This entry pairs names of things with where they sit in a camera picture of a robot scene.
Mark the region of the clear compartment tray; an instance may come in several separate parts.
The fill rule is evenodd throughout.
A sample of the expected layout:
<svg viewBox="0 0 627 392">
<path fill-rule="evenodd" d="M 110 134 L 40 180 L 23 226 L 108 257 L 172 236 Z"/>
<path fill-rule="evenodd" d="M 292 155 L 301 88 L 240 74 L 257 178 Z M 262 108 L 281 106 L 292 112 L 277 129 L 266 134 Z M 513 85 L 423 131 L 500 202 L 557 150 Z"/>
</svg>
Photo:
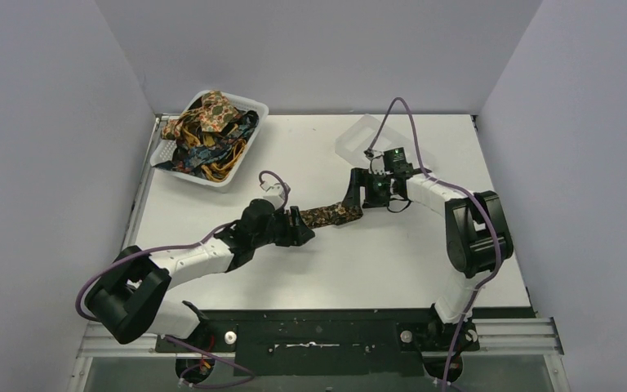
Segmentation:
<svg viewBox="0 0 627 392">
<path fill-rule="evenodd" d="M 353 167 L 369 168 L 369 160 L 364 151 L 369 149 L 375 139 L 381 121 L 369 114 L 363 115 L 350 128 L 343 132 L 335 142 L 336 154 Z M 416 147 L 411 131 L 396 131 L 389 122 L 385 124 L 381 134 L 376 139 L 372 150 L 385 152 L 388 149 L 403 147 L 407 161 L 418 168 Z"/>
</svg>

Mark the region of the brown floral tie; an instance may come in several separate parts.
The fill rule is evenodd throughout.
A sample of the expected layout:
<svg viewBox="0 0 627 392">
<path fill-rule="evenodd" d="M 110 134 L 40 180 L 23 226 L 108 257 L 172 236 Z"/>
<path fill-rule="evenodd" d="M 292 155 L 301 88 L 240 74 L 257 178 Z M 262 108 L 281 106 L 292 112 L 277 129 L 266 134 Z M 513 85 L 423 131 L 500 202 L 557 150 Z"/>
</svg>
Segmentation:
<svg viewBox="0 0 627 392">
<path fill-rule="evenodd" d="M 340 226 L 362 218 L 360 206 L 345 206 L 335 203 L 325 207 L 316 207 L 300 212 L 301 220 L 310 228 L 318 229 L 330 225 Z"/>
</svg>

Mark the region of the white plastic basket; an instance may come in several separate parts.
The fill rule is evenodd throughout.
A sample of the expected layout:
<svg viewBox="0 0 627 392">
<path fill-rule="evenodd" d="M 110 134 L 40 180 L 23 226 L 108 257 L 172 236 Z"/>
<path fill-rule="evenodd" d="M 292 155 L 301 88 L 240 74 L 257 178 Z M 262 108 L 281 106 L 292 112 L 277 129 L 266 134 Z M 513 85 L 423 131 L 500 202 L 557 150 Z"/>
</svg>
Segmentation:
<svg viewBox="0 0 627 392">
<path fill-rule="evenodd" d="M 196 101 L 200 96 L 202 96 L 203 94 L 206 94 L 208 92 L 209 91 L 201 91 L 201 92 L 199 92 L 193 98 L 193 101 L 186 107 L 185 110 L 187 110 L 192 105 L 192 103 L 194 101 Z M 155 168 L 155 169 L 157 169 L 157 170 L 159 170 L 161 172 L 164 172 L 164 173 L 166 173 L 166 174 L 168 174 L 170 176 L 174 176 L 174 177 L 179 178 L 181 180 L 186 180 L 186 181 L 194 183 L 196 185 L 206 186 L 206 187 L 212 188 L 214 190 L 219 190 L 219 191 L 225 192 L 229 188 L 230 183 L 233 181 L 234 177 L 236 176 L 236 173 L 237 173 L 239 167 L 241 166 L 242 162 L 244 161 L 244 158 L 246 157 L 247 152 L 253 146 L 253 144 L 255 142 L 255 139 L 258 136 L 259 132 L 260 132 L 260 126 L 261 126 L 262 121 L 265 120 L 267 118 L 267 116 L 269 115 L 269 108 L 268 108 L 267 105 L 264 105 L 264 104 L 262 104 L 260 102 L 252 100 L 252 99 L 247 99 L 245 97 L 236 96 L 234 94 L 229 94 L 229 93 L 225 93 L 225 92 L 223 92 L 223 93 L 231 101 L 232 105 L 234 105 L 238 109 L 240 109 L 242 111 L 253 110 L 253 111 L 257 112 L 257 114 L 260 116 L 260 121 L 259 121 L 259 124 L 256 126 L 256 130 L 255 130 L 253 136 L 251 137 L 251 139 L 247 142 L 246 152 L 238 160 L 238 162 L 236 163 L 234 169 L 227 175 L 226 180 L 224 180 L 222 182 L 211 182 L 209 180 L 204 180 L 202 178 L 190 176 L 190 175 L 184 174 L 182 172 L 171 171 L 169 169 L 170 160 L 172 158 L 173 153 L 176 150 L 176 144 L 175 144 L 175 142 L 173 140 L 164 140 L 161 137 L 161 132 L 162 132 L 162 129 L 167 125 L 167 122 L 169 120 L 173 120 L 175 118 L 178 118 L 180 116 L 180 114 L 177 115 L 177 116 L 170 116 L 168 119 L 166 119 L 164 121 L 164 126 L 162 127 L 162 129 L 159 132 L 159 143 L 158 143 L 156 149 L 151 153 L 151 157 L 150 157 L 150 165 L 151 165 L 151 167 L 153 167 L 153 168 Z"/>
</svg>

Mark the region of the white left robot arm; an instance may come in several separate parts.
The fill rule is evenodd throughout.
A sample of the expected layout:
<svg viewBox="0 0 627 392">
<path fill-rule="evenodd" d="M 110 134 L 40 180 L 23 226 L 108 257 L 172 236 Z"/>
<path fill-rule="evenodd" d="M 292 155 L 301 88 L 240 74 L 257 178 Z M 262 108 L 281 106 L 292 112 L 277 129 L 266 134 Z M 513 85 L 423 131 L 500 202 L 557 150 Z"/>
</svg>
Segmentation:
<svg viewBox="0 0 627 392">
<path fill-rule="evenodd" d="M 154 333 L 176 337 L 187 350 L 200 350 L 208 342 L 209 329 L 198 307 L 168 300 L 167 293 L 210 274 L 232 272 L 251 261 L 260 247 L 300 247 L 314 236 L 298 207 L 275 207 L 257 198 L 240 218 L 218 226 L 197 243 L 147 250 L 127 247 L 85 283 L 76 309 L 101 323 L 122 345 Z"/>
</svg>

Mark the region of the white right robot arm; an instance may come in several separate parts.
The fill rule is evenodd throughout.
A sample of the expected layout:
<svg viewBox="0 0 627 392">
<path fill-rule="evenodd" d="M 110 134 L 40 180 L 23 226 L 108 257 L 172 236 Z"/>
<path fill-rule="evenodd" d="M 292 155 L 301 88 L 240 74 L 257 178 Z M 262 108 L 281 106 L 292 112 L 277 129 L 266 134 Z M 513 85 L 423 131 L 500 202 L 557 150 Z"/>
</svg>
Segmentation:
<svg viewBox="0 0 627 392">
<path fill-rule="evenodd" d="M 394 198 L 427 207 L 444 219 L 452 272 L 433 309 L 444 324 L 468 317 L 482 286 L 514 253 L 498 194 L 473 193 L 415 168 L 403 148 L 385 151 L 379 171 L 354 167 L 341 205 L 346 209 L 388 207 Z"/>
</svg>

